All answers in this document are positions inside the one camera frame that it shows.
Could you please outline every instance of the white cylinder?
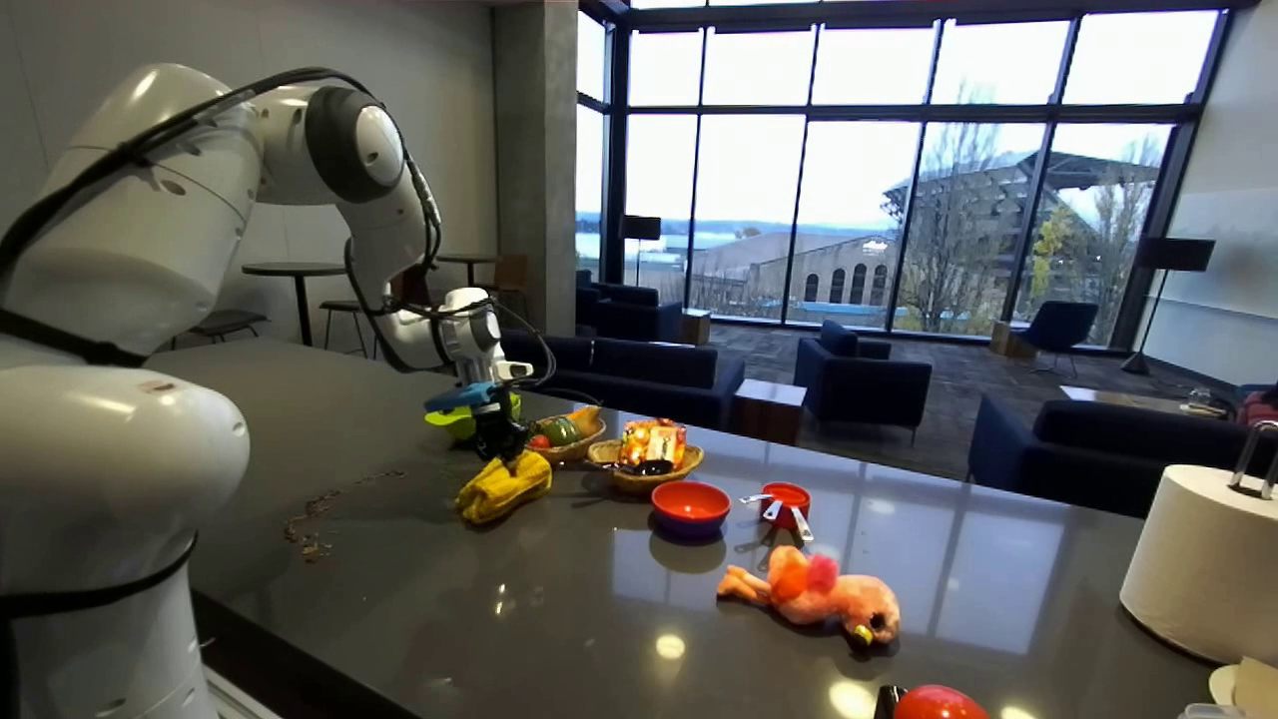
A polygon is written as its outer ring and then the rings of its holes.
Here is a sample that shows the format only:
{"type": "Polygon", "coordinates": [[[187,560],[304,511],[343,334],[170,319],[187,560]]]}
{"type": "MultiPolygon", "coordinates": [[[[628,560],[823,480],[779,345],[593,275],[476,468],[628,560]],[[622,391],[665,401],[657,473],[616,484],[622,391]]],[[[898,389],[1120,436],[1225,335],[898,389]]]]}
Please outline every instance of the white cylinder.
{"type": "Polygon", "coordinates": [[[1120,604],[1192,656],[1278,662],[1278,505],[1231,484],[1221,468],[1161,473],[1120,604]]]}

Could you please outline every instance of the floor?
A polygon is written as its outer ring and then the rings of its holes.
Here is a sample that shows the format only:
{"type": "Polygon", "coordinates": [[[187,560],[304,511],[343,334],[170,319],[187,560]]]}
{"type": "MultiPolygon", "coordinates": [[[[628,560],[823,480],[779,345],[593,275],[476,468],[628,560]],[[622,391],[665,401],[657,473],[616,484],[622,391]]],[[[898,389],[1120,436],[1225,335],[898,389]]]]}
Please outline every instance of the floor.
{"type": "MultiPolygon", "coordinates": [[[[767,328],[713,328],[713,345],[749,364],[754,381],[791,381],[795,376],[795,334],[767,328]]],[[[857,457],[894,468],[914,468],[932,475],[966,475],[966,443],[982,395],[1008,401],[1028,419],[1043,401],[1062,395],[1062,384],[1116,389],[1116,391],[1155,391],[1155,395],[1192,395],[1199,389],[1177,373],[1132,376],[1116,357],[1039,357],[1008,361],[982,345],[924,345],[891,339],[894,357],[932,364],[932,391],[924,428],[821,428],[805,419],[799,443],[831,457],[857,457]]]]}

